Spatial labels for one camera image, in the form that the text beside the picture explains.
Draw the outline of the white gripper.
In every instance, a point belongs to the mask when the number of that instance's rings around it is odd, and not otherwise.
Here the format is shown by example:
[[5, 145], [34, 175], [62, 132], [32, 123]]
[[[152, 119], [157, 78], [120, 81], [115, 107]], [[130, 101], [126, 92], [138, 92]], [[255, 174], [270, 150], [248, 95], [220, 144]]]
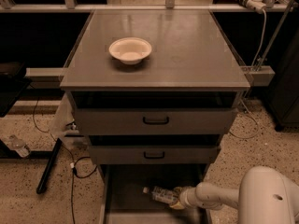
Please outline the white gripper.
[[179, 201], [171, 203], [170, 208], [183, 210], [184, 208], [195, 208], [199, 206], [195, 187], [175, 187], [174, 192], [179, 194]]

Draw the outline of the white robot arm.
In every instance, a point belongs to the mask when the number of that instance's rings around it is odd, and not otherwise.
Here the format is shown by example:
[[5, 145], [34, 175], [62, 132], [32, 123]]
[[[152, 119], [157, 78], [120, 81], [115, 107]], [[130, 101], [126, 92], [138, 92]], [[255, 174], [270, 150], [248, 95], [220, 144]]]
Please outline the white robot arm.
[[173, 209], [221, 210], [227, 205], [238, 211], [238, 224], [299, 224], [299, 186], [270, 167], [250, 168], [238, 189], [200, 182], [176, 190]]

